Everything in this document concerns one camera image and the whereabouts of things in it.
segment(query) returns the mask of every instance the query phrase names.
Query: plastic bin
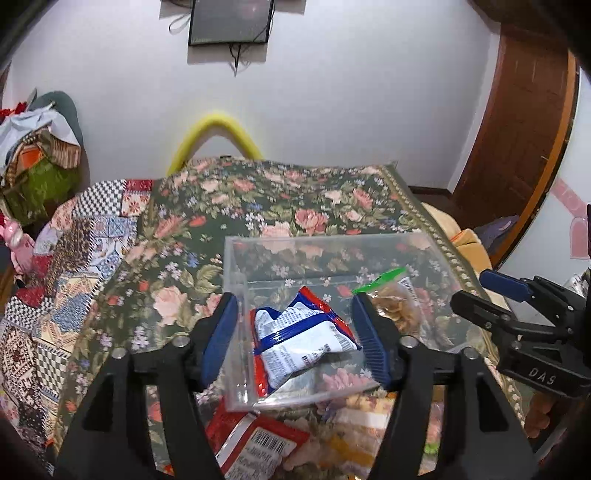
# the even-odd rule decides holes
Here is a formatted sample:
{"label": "plastic bin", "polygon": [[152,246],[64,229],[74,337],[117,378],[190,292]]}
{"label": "plastic bin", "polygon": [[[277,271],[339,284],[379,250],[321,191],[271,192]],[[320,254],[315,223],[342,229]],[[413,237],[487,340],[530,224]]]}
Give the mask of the plastic bin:
{"label": "plastic bin", "polygon": [[[351,290],[395,267],[406,266],[413,272],[413,258],[423,256],[425,261],[425,255],[442,268],[448,268],[434,242],[422,232],[227,237],[223,289],[234,293],[240,305],[236,330],[224,363],[228,408],[266,410],[301,406],[378,386],[371,379],[363,352],[347,352],[325,355],[318,364],[292,377],[273,394],[259,398],[253,375],[249,312],[262,306],[282,310],[305,285],[352,326]],[[450,291],[460,290],[454,275],[450,273],[447,277]],[[433,337],[431,326],[421,327],[421,340],[429,344]]]}

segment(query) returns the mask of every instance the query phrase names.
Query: yellow foam tube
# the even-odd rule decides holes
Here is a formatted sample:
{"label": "yellow foam tube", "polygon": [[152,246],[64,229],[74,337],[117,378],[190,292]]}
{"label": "yellow foam tube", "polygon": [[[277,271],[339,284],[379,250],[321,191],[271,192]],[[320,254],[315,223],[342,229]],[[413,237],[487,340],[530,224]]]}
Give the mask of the yellow foam tube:
{"label": "yellow foam tube", "polygon": [[213,127],[227,130],[247,158],[251,160],[262,160],[260,150],[236,120],[225,113],[213,112],[207,114],[193,125],[174,155],[173,162],[170,164],[166,175],[173,175],[184,167],[197,140],[207,130]]}

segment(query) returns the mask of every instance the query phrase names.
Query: pink plush toy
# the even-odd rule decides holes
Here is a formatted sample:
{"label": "pink plush toy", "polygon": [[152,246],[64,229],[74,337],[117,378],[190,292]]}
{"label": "pink plush toy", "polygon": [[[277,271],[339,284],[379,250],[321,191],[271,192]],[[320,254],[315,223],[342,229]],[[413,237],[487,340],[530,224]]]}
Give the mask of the pink plush toy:
{"label": "pink plush toy", "polygon": [[21,275],[29,272],[35,241],[22,231],[20,223],[4,215],[0,217],[0,235],[4,238],[6,246],[11,250],[10,258],[14,264],[14,270]]}

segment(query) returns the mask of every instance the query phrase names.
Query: brown wooden door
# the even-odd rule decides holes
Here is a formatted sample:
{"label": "brown wooden door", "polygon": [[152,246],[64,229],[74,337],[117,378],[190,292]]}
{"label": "brown wooden door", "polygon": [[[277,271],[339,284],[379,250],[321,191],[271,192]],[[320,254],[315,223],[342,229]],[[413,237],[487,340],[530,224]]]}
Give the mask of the brown wooden door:
{"label": "brown wooden door", "polygon": [[524,210],[557,135],[567,65],[566,46],[515,27],[501,29],[491,97],[453,195],[468,226]]}

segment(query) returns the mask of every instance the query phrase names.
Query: silver screw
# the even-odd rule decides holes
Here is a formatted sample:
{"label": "silver screw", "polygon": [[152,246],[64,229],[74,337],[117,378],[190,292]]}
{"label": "silver screw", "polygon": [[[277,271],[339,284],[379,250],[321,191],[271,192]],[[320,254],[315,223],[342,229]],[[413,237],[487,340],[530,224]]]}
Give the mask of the silver screw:
{"label": "silver screw", "polygon": [[125,355],[127,355],[127,350],[122,346],[117,347],[111,352],[111,356],[117,360],[121,360]]}
{"label": "silver screw", "polygon": [[471,346],[464,348],[464,355],[470,360],[476,360],[479,357],[478,352]]}
{"label": "silver screw", "polygon": [[187,346],[191,340],[187,335],[179,335],[178,337],[173,338],[173,345],[179,348]]}
{"label": "silver screw", "polygon": [[418,340],[413,336],[407,335],[400,339],[400,345],[406,348],[415,348],[418,345]]}

